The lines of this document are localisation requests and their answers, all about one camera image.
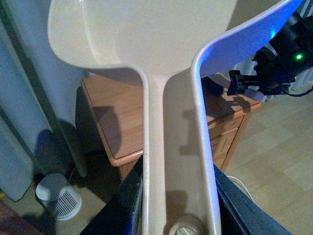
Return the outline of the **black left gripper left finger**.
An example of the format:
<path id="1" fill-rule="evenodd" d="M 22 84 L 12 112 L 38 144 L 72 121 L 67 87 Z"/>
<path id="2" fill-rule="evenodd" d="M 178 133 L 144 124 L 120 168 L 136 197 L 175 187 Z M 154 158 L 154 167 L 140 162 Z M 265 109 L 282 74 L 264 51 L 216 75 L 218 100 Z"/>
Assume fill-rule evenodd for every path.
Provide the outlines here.
<path id="1" fill-rule="evenodd" d="M 104 208 L 83 229 L 82 235 L 135 235 L 138 231 L 143 195 L 143 156 Z"/>

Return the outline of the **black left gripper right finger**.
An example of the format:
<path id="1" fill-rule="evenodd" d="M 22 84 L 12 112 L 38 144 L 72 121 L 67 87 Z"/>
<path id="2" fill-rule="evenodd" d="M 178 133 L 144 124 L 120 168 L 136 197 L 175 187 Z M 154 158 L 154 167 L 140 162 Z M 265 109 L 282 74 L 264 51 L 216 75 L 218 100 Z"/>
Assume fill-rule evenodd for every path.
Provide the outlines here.
<path id="1" fill-rule="evenodd" d="M 214 166 L 223 235 L 289 235 L 217 166 Z"/>

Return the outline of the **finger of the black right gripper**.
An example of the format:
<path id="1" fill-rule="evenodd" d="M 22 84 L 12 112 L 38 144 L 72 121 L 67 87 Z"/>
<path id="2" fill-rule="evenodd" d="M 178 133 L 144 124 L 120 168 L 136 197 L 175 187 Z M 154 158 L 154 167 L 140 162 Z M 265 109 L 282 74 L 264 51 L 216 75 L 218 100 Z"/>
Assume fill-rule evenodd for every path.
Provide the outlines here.
<path id="1" fill-rule="evenodd" d="M 243 75 L 239 70 L 230 70 L 230 85 L 227 95 L 244 94 L 249 86 L 259 86 L 256 75 Z"/>

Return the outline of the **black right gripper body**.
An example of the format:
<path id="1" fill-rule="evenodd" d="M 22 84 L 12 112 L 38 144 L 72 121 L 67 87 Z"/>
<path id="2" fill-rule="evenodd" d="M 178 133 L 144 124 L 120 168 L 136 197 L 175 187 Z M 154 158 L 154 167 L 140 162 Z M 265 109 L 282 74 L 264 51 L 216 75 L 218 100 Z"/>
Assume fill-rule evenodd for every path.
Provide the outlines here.
<path id="1" fill-rule="evenodd" d="M 264 95 L 288 94 L 295 77 L 313 67 L 312 38 L 275 39 L 258 50 L 253 61 L 259 90 Z"/>

